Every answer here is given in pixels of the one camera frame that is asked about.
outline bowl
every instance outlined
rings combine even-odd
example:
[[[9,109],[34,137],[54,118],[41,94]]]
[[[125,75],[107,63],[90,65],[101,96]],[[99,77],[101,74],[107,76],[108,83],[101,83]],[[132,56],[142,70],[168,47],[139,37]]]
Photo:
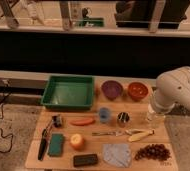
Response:
[[[114,100],[123,92],[123,86],[114,80],[105,81],[101,86],[103,94],[109,99]]]
[[[148,88],[141,82],[132,82],[128,86],[128,95],[134,101],[140,101],[148,95]]]

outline floor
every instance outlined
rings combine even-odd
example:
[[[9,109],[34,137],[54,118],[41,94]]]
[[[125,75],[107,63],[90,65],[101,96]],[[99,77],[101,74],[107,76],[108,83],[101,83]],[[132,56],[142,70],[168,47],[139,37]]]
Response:
[[[40,96],[37,95],[22,94],[11,94],[7,99],[3,108],[4,119],[1,120],[1,127],[4,136],[13,133],[14,140],[11,152],[0,153],[0,171],[35,171],[26,169],[24,163],[42,109],[39,106],[39,99]],[[166,128],[172,140],[179,171],[190,171],[190,114],[171,113],[166,118]],[[7,150],[9,145],[9,139],[0,137],[0,150]]]
[[[115,11],[115,1],[109,2],[82,2],[81,7],[89,8],[89,16],[90,17],[103,17],[105,28],[116,28],[116,21],[114,19]],[[57,1],[41,1],[36,2],[36,10],[38,12],[39,17],[43,20],[46,26],[56,26],[61,27],[61,14],[60,7]],[[28,12],[22,7],[20,2],[18,2],[13,7],[13,13],[15,17],[18,19],[20,25],[23,26],[32,26],[32,25],[42,25],[39,22],[32,20],[29,18]],[[187,19],[181,22],[178,30],[180,31],[190,31],[190,6],[186,11]],[[0,20],[0,25],[5,24],[5,19],[2,18]]]

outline purple bowl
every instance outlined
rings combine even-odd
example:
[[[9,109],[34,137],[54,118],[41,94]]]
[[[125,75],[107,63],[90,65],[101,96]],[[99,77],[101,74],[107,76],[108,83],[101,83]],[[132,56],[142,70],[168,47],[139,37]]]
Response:
[[[113,80],[104,82],[101,89],[104,95],[110,100],[116,99],[123,92],[123,86],[119,82]]]

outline black wall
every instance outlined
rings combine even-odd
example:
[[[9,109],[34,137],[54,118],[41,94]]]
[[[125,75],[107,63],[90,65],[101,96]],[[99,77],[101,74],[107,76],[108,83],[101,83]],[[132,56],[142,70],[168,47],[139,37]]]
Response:
[[[0,32],[0,70],[156,78],[190,66],[190,38]]]

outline carrot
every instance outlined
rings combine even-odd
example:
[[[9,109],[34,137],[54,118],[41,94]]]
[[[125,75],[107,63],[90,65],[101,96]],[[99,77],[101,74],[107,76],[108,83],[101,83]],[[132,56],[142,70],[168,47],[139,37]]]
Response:
[[[75,126],[85,126],[89,125],[95,122],[95,119],[93,117],[86,117],[84,119],[78,119],[78,120],[73,120],[70,122],[70,124],[75,125]]]

